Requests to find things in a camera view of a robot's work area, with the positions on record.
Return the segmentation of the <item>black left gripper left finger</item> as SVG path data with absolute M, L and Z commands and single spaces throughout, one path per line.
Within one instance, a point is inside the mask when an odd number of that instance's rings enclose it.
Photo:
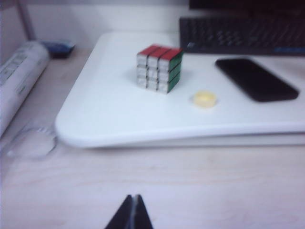
M 105 229 L 128 229 L 132 211 L 132 196 L 127 195 Z

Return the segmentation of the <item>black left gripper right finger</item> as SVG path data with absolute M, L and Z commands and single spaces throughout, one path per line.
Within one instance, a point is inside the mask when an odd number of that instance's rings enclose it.
M 132 228 L 153 229 L 153 225 L 141 195 L 135 195 L 133 198 Z

